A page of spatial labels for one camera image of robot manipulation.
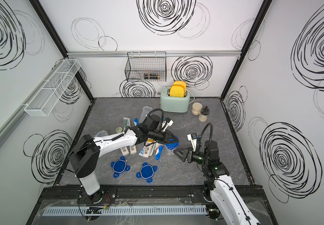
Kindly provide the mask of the blue-lid clear container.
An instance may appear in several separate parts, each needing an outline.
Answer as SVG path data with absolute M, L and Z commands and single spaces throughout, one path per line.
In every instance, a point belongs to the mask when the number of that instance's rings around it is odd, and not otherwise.
M 173 156 L 174 155 L 174 150 L 176 150 L 178 146 L 179 146 L 179 142 L 166 144 L 165 145 L 166 155 L 167 156 Z
M 140 116 L 139 123 L 142 123 L 146 119 L 148 113 L 150 113 L 152 110 L 153 110 L 152 107 L 144 106 L 143 109 L 142 109 L 142 113 L 141 113 L 141 116 Z
M 99 131 L 96 133 L 95 137 L 104 137 L 104 136 L 108 136 L 108 132 L 105 130 Z

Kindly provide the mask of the cream lotion bottle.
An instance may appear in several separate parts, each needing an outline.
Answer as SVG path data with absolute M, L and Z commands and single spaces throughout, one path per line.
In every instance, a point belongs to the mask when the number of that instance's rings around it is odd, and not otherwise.
M 120 150 L 121 150 L 122 156 L 129 155 L 129 150 L 127 147 L 122 147 L 122 148 L 120 148 Z
M 153 150 L 153 146 L 154 146 L 155 142 L 152 139 L 148 139 L 145 144 L 144 144 L 144 153 L 143 153 L 143 157 L 148 158 L 150 156 L 151 151 Z
M 134 155 L 137 153 L 137 148 L 135 145 L 130 146 L 130 154 Z

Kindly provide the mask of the blue container lid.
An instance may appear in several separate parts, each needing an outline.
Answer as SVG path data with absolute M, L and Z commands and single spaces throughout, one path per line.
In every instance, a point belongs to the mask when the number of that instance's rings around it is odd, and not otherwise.
M 153 176 L 157 172 L 158 167 L 148 163 L 143 163 L 140 171 L 136 174 L 137 178 L 144 179 L 147 183 L 153 182 Z
M 124 156 L 121 156 L 120 159 L 111 162 L 111 168 L 113 170 L 113 177 L 118 178 L 119 175 L 123 172 L 130 171 L 130 166 L 127 164 Z

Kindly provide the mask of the blue small toiletry tube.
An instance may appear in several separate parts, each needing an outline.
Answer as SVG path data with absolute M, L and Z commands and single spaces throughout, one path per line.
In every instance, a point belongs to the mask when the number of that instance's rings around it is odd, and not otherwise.
M 139 121 L 138 121 L 137 118 L 134 119 L 134 125 L 135 125 L 135 126 L 139 125 Z

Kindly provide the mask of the green toothbrush packet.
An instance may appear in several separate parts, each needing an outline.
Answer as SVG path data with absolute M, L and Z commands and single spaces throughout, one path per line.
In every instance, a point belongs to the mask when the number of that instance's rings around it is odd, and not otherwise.
M 124 121 L 124 131 L 126 131 L 131 126 L 130 118 L 123 118 Z

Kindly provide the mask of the green round toiletry tin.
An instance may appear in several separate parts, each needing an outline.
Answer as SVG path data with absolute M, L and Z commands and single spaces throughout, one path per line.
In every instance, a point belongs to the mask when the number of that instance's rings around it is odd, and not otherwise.
M 116 128 L 116 132 L 117 132 L 117 133 L 121 133 L 122 131 L 123 131 L 123 129 L 122 129 L 121 127 L 117 127 L 117 128 Z

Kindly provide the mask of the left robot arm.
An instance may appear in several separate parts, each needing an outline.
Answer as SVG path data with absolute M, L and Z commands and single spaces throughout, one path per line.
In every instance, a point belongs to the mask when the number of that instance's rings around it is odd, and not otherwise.
M 170 118 L 164 119 L 162 109 L 154 109 L 149 112 L 138 125 L 128 127 L 125 131 L 105 137 L 92 137 L 84 135 L 73 147 L 67 160 L 70 162 L 76 177 L 88 196 L 92 196 L 100 190 L 100 184 L 96 177 L 95 168 L 98 159 L 103 155 L 118 150 L 122 147 L 133 146 L 147 140 L 152 143 L 172 144 L 179 142 L 167 127 L 173 122 Z

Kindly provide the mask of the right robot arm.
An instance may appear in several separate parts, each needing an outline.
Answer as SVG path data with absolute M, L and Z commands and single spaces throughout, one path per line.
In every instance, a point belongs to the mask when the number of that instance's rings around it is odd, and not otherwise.
M 196 143 L 192 147 L 176 149 L 174 154 L 183 162 L 201 165 L 207 178 L 204 182 L 204 198 L 214 203 L 228 225 L 259 225 L 235 187 L 226 166 L 220 161 L 216 141 L 212 140 L 213 125 L 208 123 L 200 135 L 190 134 L 188 140 Z

